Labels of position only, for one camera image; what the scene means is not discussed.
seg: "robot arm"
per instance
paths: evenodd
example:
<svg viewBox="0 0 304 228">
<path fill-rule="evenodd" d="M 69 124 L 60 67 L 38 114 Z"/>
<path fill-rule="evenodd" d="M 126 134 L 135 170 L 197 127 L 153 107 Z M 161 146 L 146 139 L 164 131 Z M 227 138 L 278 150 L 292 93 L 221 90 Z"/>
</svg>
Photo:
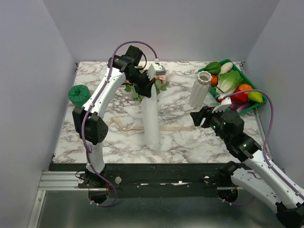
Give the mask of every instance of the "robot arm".
<svg viewBox="0 0 304 228">
<path fill-rule="evenodd" d="M 83 105 L 83 107 L 75 107 L 73 110 L 73 119 L 76 132 L 81 134 L 81 124 L 85 118 L 85 114 L 88 110 L 89 116 L 85 122 L 85 140 L 86 143 L 92 148 L 92 153 L 88 156 L 90 161 L 98 173 L 101 173 L 105 168 L 103 160 L 102 141 L 105 139 L 108 133 L 108 126 L 103 121 L 105 110 L 112 98 L 114 97 L 117 89 L 128 80 L 134 85 L 136 92 L 145 97 L 151 97 L 151 88 L 154 83 L 156 75 L 165 74 L 166 70 L 158 63 L 150 65 L 148 70 L 140 72 L 136 66 L 142 57 L 142 51 L 139 48 L 130 46 L 123 56 L 115 56 L 111 77 L 108 77 L 109 68 L 106 70 L 101 83 L 93 93 L 91 98 Z M 112 58 L 109 59 L 108 67 L 110 67 Z M 87 164 L 86 168 L 94 173 L 90 164 Z"/>
<path fill-rule="evenodd" d="M 230 104 L 228 97 L 218 106 L 205 106 L 190 115 L 195 126 L 199 126 L 205 118 L 201 127 L 211 127 L 225 142 L 229 153 L 254 170 L 261 180 L 231 161 L 223 171 L 226 177 L 230 177 L 232 183 L 243 187 L 269 206 L 285 227 L 301 227 L 304 221 L 304 200 L 300 194 L 304 190 L 288 178 L 267 155 L 265 157 L 260 145 L 243 132 L 244 121 L 236 111 L 224 112 Z M 276 172 L 295 186 L 298 192 L 290 188 Z"/>
</svg>

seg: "white vase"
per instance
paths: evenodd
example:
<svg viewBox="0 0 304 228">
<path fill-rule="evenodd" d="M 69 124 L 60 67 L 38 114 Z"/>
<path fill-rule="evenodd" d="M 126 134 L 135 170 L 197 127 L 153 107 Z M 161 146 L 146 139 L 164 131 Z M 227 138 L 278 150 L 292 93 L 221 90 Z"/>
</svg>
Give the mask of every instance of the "white vase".
<svg viewBox="0 0 304 228">
<path fill-rule="evenodd" d="M 151 150 L 159 150 L 160 131 L 158 123 L 157 94 L 154 84 L 151 88 L 151 97 L 144 97 L 141 102 L 141 111 L 145 144 Z"/>
<path fill-rule="evenodd" d="M 211 74 L 207 71 L 201 71 L 198 73 L 189 98 L 189 105 L 192 108 L 202 107 L 204 99 L 210 89 L 210 83 Z"/>
</svg>

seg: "eggplant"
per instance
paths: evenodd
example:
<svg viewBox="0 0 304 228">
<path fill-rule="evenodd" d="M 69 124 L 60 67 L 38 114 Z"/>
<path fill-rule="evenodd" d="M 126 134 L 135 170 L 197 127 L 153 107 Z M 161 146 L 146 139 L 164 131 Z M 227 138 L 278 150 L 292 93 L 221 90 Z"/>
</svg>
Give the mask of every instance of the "eggplant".
<svg viewBox="0 0 304 228">
<path fill-rule="evenodd" d="M 237 112 L 240 113 L 244 111 L 245 109 L 251 107 L 254 103 L 252 101 L 247 101 L 245 104 L 242 104 L 239 108 L 237 108 Z"/>
<path fill-rule="evenodd" d="M 238 106 L 237 106 L 237 102 L 236 101 L 231 101 L 231 105 L 229 106 L 230 110 L 235 111 L 237 110 Z"/>
</svg>

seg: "white marble surface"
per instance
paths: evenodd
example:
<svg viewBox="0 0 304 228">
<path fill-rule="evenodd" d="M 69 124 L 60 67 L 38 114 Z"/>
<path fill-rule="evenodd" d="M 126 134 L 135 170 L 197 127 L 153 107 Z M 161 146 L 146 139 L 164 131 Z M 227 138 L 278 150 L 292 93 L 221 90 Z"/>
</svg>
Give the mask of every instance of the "white marble surface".
<svg viewBox="0 0 304 228">
<path fill-rule="evenodd" d="M 159 95 L 160 126 L 193 127 L 188 105 L 192 85 L 197 71 L 208 62 L 161 62 L 168 70 L 170 85 Z M 91 93 L 100 83 L 106 71 L 105 62 L 81 62 L 75 79 L 75 85 L 88 86 Z M 207 94 L 205 104 L 215 103 L 211 94 Z M 55 151 L 55 163 L 86 163 L 85 148 L 75 131 L 72 110 L 69 102 L 58 145 Z M 104 116 L 106 123 L 111 117 L 119 117 L 125 128 L 142 126 L 140 105 L 124 91 L 124 86 L 116 92 Z M 242 115 L 245 132 L 260 145 L 261 134 L 253 112 Z M 161 149 L 151 151 L 144 145 L 143 131 L 123 132 L 115 124 L 109 126 L 109 133 L 103 142 L 104 161 L 106 163 L 194 163 L 238 161 L 230 155 L 225 144 L 215 136 L 212 129 L 194 128 L 192 131 L 161 132 Z"/>
</svg>

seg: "white wall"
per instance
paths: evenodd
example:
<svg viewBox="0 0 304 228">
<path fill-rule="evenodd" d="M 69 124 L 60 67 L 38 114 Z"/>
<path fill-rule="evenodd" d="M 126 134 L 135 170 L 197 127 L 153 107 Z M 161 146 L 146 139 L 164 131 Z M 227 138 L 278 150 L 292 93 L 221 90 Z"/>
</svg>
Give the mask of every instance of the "white wall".
<svg viewBox="0 0 304 228">
<path fill-rule="evenodd" d="M 269 147 L 275 162 L 304 187 L 304 1 L 281 0 L 245 63 L 275 106 Z M 260 109 L 268 129 L 269 105 Z"/>
<path fill-rule="evenodd" d="M 0 3 L 0 227 L 25 228 L 75 64 L 41 0 Z"/>
<path fill-rule="evenodd" d="M 279 2 L 43 1 L 77 61 L 108 60 L 128 40 L 148 42 L 162 60 L 244 61 Z"/>
</svg>

